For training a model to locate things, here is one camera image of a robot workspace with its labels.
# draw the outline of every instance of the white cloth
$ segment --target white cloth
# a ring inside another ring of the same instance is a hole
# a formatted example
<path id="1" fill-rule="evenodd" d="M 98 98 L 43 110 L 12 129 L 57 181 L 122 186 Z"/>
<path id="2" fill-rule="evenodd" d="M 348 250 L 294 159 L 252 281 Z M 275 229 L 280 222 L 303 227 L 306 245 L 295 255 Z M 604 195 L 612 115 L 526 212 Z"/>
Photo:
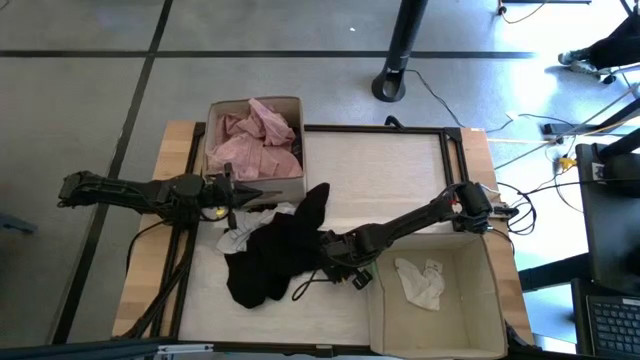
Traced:
<path id="1" fill-rule="evenodd" d="M 295 206 L 281 203 L 273 210 L 263 212 L 234 211 L 238 228 L 227 231 L 218 241 L 218 250 L 225 254 L 247 251 L 247 240 L 255 229 L 271 223 L 276 213 L 293 214 Z"/>
<path id="2" fill-rule="evenodd" d="M 440 294 L 444 291 L 442 264 L 427 259 L 422 273 L 402 258 L 396 258 L 395 265 L 407 301 L 423 309 L 440 310 Z"/>

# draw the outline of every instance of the wooden board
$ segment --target wooden board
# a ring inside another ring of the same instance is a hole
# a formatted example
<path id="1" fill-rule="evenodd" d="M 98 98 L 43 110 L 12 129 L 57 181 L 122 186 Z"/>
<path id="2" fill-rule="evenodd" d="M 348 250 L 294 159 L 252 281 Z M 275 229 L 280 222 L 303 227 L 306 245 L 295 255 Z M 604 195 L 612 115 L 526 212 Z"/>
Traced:
<path id="1" fill-rule="evenodd" d="M 172 121 L 168 123 L 156 162 L 154 179 L 167 179 L 184 173 L 194 126 L 194 122 L 187 121 Z M 462 139 L 471 180 L 496 189 L 497 184 L 493 163 L 484 131 L 462 129 Z M 455 148 L 450 146 L 449 149 L 452 164 L 456 169 L 454 178 L 459 180 Z M 144 216 L 140 227 L 142 229 L 157 221 L 158 218 L 155 216 Z M 492 224 L 496 229 L 507 232 L 504 223 L 496 221 L 492 222 Z M 167 255 L 170 233 L 170 228 L 158 227 L 138 239 L 120 299 L 120 306 L 113 327 L 114 335 L 127 331 L 136 319 L 142 315 L 157 294 L 164 267 L 164 259 Z M 499 235 L 491 233 L 485 235 L 485 241 L 487 242 L 491 264 L 498 281 L 498 290 L 505 319 L 524 340 L 533 343 L 511 246 Z M 168 324 L 171 320 L 169 310 L 173 308 L 172 304 L 173 302 L 170 300 L 165 311 L 161 334 L 168 333 Z"/>
<path id="2" fill-rule="evenodd" d="M 486 133 L 478 129 L 461 130 L 469 180 L 484 184 L 491 189 L 497 189 L 498 184 L 496 184 L 496 175 L 493 171 Z M 499 196 L 494 198 L 494 195 L 491 194 L 490 198 L 493 198 L 494 202 L 499 201 Z M 508 234 L 507 226 L 503 221 L 492 220 L 491 225 L 496 230 Z M 529 325 L 511 245 L 502 236 L 491 232 L 486 233 L 484 239 L 489 250 L 491 266 L 493 266 L 498 281 L 498 291 L 505 320 L 513 326 L 523 340 L 533 344 L 533 334 Z"/>
<path id="3" fill-rule="evenodd" d="M 153 179 L 166 180 L 184 174 L 194 127 L 195 123 L 190 121 L 170 121 L 167 123 Z M 200 169 L 200 167 L 196 164 L 195 169 Z M 159 220 L 160 218 L 155 215 L 144 215 L 140 222 L 140 229 Z M 136 241 L 113 325 L 112 334 L 114 336 L 122 335 L 129 330 L 157 295 L 170 237 L 171 227 L 160 225 L 143 234 Z M 161 327 L 162 335 L 169 332 L 174 298 L 175 295 L 172 294 L 167 301 Z"/>

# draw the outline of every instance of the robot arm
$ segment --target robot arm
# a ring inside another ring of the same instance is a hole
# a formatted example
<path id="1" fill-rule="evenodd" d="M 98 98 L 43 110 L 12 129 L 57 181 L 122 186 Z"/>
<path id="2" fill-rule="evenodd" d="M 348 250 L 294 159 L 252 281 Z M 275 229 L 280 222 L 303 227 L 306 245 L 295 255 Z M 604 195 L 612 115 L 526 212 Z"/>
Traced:
<path id="1" fill-rule="evenodd" d="M 456 204 L 461 210 L 454 209 Z M 489 229 L 491 211 L 491 203 L 480 184 L 451 185 L 429 204 L 385 224 L 365 224 L 341 235 L 328 231 L 321 239 L 323 271 L 333 282 L 356 274 L 354 285 L 364 287 L 368 280 L 357 268 L 373 262 L 395 240 L 445 221 L 451 221 L 456 230 L 483 234 Z"/>
<path id="2" fill-rule="evenodd" d="M 229 225 L 234 228 L 232 209 L 259 197 L 262 191 L 233 183 L 228 170 L 212 179 L 183 174 L 146 183 L 108 179 L 81 171 L 64 179 L 58 207 L 117 205 L 140 214 L 157 214 L 169 222 L 196 222 L 204 217 L 203 208 L 226 207 Z"/>

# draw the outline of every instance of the shoe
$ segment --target shoe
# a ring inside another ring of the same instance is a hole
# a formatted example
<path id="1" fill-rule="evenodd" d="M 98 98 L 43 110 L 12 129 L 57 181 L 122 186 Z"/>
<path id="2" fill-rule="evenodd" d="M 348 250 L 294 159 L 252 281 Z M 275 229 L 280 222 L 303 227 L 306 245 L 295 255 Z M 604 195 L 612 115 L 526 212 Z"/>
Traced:
<path id="1" fill-rule="evenodd" d="M 574 61 L 578 60 L 586 60 L 587 59 L 587 51 L 585 49 L 582 50 L 574 50 L 567 51 L 558 54 L 558 62 L 562 65 L 571 65 Z"/>
<path id="2" fill-rule="evenodd" d="M 578 74 L 587 74 L 592 76 L 600 76 L 602 75 L 595 66 L 591 65 L 588 61 L 574 61 L 569 66 L 572 72 Z"/>

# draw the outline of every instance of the pink towel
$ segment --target pink towel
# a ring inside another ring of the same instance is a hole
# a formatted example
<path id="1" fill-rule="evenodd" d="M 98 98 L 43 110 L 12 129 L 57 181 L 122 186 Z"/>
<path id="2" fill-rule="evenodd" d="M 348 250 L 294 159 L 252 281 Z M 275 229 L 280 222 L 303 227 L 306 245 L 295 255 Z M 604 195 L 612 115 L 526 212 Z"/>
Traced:
<path id="1" fill-rule="evenodd" d="M 291 153 L 293 130 L 282 115 L 258 100 L 249 100 L 249 116 L 224 114 L 215 128 L 216 145 L 207 152 L 209 168 L 223 171 L 231 163 L 237 180 L 302 176 L 302 168 Z"/>

